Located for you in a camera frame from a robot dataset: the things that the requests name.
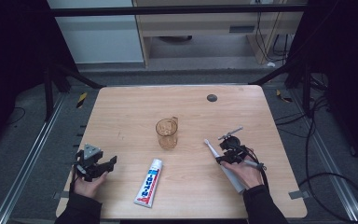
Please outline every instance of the white wall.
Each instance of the white wall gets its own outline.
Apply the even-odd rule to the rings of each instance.
[[[51,8],[132,7],[131,0],[48,0]],[[134,16],[57,17],[76,63],[142,63]]]

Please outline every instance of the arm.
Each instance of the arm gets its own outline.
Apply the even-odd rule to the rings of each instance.
[[[69,195],[65,210],[56,219],[56,224],[97,224],[100,223],[102,204],[94,200],[98,187],[106,180],[107,172],[97,180],[87,182],[82,178],[75,180],[75,189]]]
[[[252,159],[246,156],[245,160],[251,161]],[[222,161],[221,164],[233,172],[246,186],[242,196],[250,224],[288,223],[272,201],[267,188],[263,184],[260,171],[243,161],[232,164]]]

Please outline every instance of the toothbrush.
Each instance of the toothbrush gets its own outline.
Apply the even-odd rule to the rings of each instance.
[[[214,148],[211,146],[208,139],[204,139],[204,142],[209,147],[209,149],[211,150],[211,152],[215,158],[220,157],[220,155],[216,152],[216,150],[214,150]],[[235,188],[235,190],[239,194],[241,194],[246,189],[245,185],[242,184],[240,182],[240,180],[238,180],[238,178],[231,171],[226,169],[226,167],[220,165],[220,168],[222,168],[223,172],[226,174],[228,180],[231,182],[231,184]]]

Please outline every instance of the sleeve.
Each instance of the sleeve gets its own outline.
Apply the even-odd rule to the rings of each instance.
[[[266,186],[260,185],[247,189],[242,196],[248,212],[249,224],[288,223],[281,210],[272,201]]]
[[[97,201],[71,193],[65,210],[55,224],[99,224],[102,204]]]

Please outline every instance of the human hand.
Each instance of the human hand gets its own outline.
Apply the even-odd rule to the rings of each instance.
[[[245,160],[253,161],[250,156],[246,156]],[[245,163],[244,161],[240,163],[234,162],[232,164],[226,161],[221,161],[220,164],[234,173],[247,189],[251,189],[263,184],[260,171],[257,170],[254,166]]]
[[[95,195],[97,194],[98,188],[106,181],[107,173],[107,171],[104,172],[100,177],[93,180],[92,182],[88,182],[83,178],[79,177],[75,181],[74,193],[83,195],[91,199],[95,199]]]

